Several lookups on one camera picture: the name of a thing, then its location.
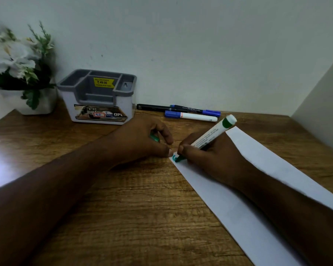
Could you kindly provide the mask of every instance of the yellow price tag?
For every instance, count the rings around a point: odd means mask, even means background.
[[[112,85],[112,83],[114,81],[115,81],[114,79],[110,79],[110,78],[97,78],[97,77],[94,77],[95,87],[114,88],[115,86]]]

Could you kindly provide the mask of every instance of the gray organizer tray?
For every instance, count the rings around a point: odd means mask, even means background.
[[[99,82],[109,79],[102,83],[108,82],[110,87],[95,86],[94,78],[101,79]],[[131,74],[78,69],[62,79],[57,88],[74,92],[76,101],[81,105],[116,106],[116,96],[132,96],[136,80],[137,77]]]

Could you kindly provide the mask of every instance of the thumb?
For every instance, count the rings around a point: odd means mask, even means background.
[[[191,145],[180,145],[178,153],[202,169],[205,169],[212,161],[212,154],[210,152],[200,150]]]
[[[150,154],[153,156],[166,158],[171,157],[173,155],[173,151],[167,145],[151,140]]]

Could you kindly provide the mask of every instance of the forearm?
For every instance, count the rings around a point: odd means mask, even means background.
[[[266,214],[310,264],[333,265],[333,210],[253,166],[235,188]]]
[[[0,265],[19,264],[57,221],[114,166],[96,142],[80,147],[0,188]]]

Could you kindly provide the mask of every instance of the fingernail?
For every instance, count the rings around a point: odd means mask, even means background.
[[[179,149],[178,149],[178,152],[180,153],[180,154],[182,154],[182,151],[184,150],[184,146],[179,146]]]

